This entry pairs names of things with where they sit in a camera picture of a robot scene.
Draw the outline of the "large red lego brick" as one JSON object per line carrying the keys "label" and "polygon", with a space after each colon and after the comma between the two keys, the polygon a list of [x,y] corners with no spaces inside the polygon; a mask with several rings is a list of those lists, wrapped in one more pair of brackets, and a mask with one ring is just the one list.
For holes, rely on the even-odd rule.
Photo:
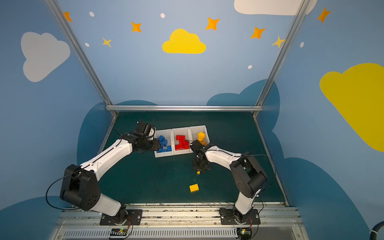
{"label": "large red lego brick", "polygon": [[185,140],[180,140],[179,146],[180,146],[180,150],[186,150],[186,149],[190,148],[190,143],[188,141],[185,141]]}
{"label": "large red lego brick", "polygon": [[176,140],[177,141],[185,141],[185,139],[186,139],[186,136],[184,136],[184,135],[176,135]]}

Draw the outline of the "yellow wide lego brick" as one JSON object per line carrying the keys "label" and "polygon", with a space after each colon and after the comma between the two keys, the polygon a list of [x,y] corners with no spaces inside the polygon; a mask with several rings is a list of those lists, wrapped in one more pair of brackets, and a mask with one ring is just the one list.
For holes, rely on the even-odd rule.
{"label": "yellow wide lego brick", "polygon": [[189,188],[190,188],[191,193],[199,191],[199,185],[198,184],[190,185]]}

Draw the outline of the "yellow lego brick bottom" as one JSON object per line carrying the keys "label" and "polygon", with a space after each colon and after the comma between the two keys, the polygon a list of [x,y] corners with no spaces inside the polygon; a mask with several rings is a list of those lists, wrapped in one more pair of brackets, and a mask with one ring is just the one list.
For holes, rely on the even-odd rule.
{"label": "yellow lego brick bottom", "polygon": [[199,132],[198,133],[198,141],[203,142],[205,139],[205,136],[206,136],[206,134],[204,134],[203,132]]}

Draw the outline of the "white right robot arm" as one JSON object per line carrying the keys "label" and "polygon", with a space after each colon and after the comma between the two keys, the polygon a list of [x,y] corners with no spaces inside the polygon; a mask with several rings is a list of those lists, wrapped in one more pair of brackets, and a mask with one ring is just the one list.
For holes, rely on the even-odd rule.
{"label": "white right robot arm", "polygon": [[247,217],[254,208],[256,196],[268,181],[268,175],[255,156],[232,153],[211,144],[204,146],[199,141],[191,143],[191,150],[195,154],[193,169],[197,172],[209,171],[211,163],[231,171],[240,191],[234,205],[234,214],[239,218]]}

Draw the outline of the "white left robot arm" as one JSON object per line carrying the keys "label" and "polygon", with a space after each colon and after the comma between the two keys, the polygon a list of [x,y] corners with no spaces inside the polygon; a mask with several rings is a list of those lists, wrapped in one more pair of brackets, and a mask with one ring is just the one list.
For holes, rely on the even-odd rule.
{"label": "white left robot arm", "polygon": [[110,147],[96,157],[65,169],[61,200],[84,211],[94,211],[123,221],[126,205],[101,193],[99,181],[102,176],[120,160],[132,152],[160,149],[160,141],[154,137],[156,128],[139,122],[138,127],[122,134]]}

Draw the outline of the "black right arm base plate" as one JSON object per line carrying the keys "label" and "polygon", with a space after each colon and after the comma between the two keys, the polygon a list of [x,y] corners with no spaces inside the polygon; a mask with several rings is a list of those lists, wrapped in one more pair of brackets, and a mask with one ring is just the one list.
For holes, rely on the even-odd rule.
{"label": "black right arm base plate", "polygon": [[259,212],[252,209],[245,215],[234,209],[219,209],[221,225],[257,225],[260,224]]}

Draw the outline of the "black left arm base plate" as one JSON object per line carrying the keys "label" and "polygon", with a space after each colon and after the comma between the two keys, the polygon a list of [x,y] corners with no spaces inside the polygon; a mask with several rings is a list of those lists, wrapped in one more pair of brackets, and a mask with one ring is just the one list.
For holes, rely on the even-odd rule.
{"label": "black left arm base plate", "polygon": [[100,226],[138,226],[142,220],[143,210],[126,209],[125,215],[120,213],[117,216],[109,216],[102,214]]}

